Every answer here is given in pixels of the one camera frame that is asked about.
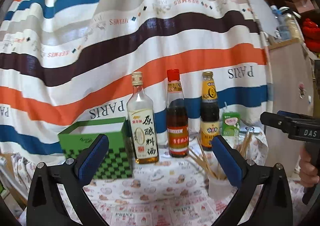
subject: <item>blue stripe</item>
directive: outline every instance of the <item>blue stripe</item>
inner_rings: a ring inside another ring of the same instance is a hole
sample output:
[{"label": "blue stripe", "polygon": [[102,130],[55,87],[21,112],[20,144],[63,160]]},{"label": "blue stripe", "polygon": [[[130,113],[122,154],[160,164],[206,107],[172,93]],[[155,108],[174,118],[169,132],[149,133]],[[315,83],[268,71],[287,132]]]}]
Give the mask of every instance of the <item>blue stripe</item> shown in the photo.
[{"label": "blue stripe", "polygon": [[9,125],[0,125],[0,142],[16,142],[30,154],[50,155],[62,153],[59,142],[53,144],[42,143],[36,137],[19,134],[14,127]]},{"label": "blue stripe", "polygon": [[[219,108],[224,107],[224,102],[227,105],[243,105],[247,108],[258,107],[261,103],[268,100],[267,86],[260,87],[233,87],[218,92],[218,105]],[[199,98],[186,98],[185,105],[189,118],[200,117],[200,103]],[[157,133],[166,131],[166,110],[155,113],[155,125]]]},{"label": "blue stripe", "polygon": [[[25,10],[27,8],[30,8],[30,6],[33,3],[38,3],[42,8],[43,16],[46,19],[50,19],[53,18],[56,13],[62,11],[65,8],[82,4],[92,4],[97,2],[99,2],[99,0],[56,0],[53,7],[47,7],[45,5],[45,0],[25,0],[20,3],[16,11]],[[16,11],[8,11],[6,16],[4,17],[4,20],[11,20],[13,14]]]}]

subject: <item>screw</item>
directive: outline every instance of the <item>screw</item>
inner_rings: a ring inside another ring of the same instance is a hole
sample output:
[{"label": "screw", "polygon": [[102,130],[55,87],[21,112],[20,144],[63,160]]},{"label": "screw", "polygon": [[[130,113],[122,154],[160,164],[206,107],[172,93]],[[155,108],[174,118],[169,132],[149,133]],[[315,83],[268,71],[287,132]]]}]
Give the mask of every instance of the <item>screw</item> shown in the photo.
[{"label": "screw", "polygon": [[74,160],[73,158],[68,158],[68,159],[66,160],[66,164],[67,164],[67,165],[71,165],[74,161],[75,161],[75,160]]},{"label": "screw", "polygon": [[251,160],[251,159],[247,159],[247,164],[248,165],[254,165],[255,162],[253,160]]},{"label": "screw", "polygon": [[283,165],[281,165],[280,163],[276,164],[276,168],[278,168],[279,170],[283,169]]},{"label": "screw", "polygon": [[44,166],[44,162],[40,162],[40,163],[37,165],[38,168],[42,168],[43,166]]},{"label": "screw", "polygon": [[251,127],[251,126],[249,126],[249,127],[245,127],[245,129],[247,130],[247,132],[254,132],[254,127]]}]

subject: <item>green checkered box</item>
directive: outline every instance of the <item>green checkered box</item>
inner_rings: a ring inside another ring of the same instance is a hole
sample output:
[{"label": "green checkered box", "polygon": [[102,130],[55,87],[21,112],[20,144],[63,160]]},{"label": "green checkered box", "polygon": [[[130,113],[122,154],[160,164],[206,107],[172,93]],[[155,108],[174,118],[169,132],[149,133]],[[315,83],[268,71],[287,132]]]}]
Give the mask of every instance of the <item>green checkered box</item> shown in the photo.
[{"label": "green checkered box", "polygon": [[109,138],[109,151],[94,179],[132,177],[132,151],[125,117],[78,121],[58,134],[66,158],[76,158],[102,133]]}]

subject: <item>gold bottle cap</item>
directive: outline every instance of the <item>gold bottle cap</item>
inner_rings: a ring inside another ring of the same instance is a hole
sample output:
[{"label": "gold bottle cap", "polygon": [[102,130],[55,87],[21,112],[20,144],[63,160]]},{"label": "gold bottle cap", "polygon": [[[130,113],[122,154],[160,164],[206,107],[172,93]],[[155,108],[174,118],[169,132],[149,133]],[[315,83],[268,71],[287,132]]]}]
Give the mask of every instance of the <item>gold bottle cap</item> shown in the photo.
[{"label": "gold bottle cap", "polygon": [[207,76],[213,76],[213,73],[211,71],[207,71],[207,72],[203,72],[202,73],[203,77],[207,77]]},{"label": "gold bottle cap", "polygon": [[132,85],[143,85],[142,72],[133,72],[131,74]]}]

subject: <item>green juice box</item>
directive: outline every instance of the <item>green juice box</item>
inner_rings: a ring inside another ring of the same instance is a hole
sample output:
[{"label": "green juice box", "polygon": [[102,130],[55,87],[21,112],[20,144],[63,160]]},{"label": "green juice box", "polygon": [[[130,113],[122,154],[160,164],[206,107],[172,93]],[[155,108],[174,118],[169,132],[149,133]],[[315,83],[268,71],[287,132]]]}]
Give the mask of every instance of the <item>green juice box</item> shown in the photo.
[{"label": "green juice box", "polygon": [[239,113],[223,113],[222,114],[222,136],[234,136],[236,140],[239,138],[240,130],[240,114]]}]

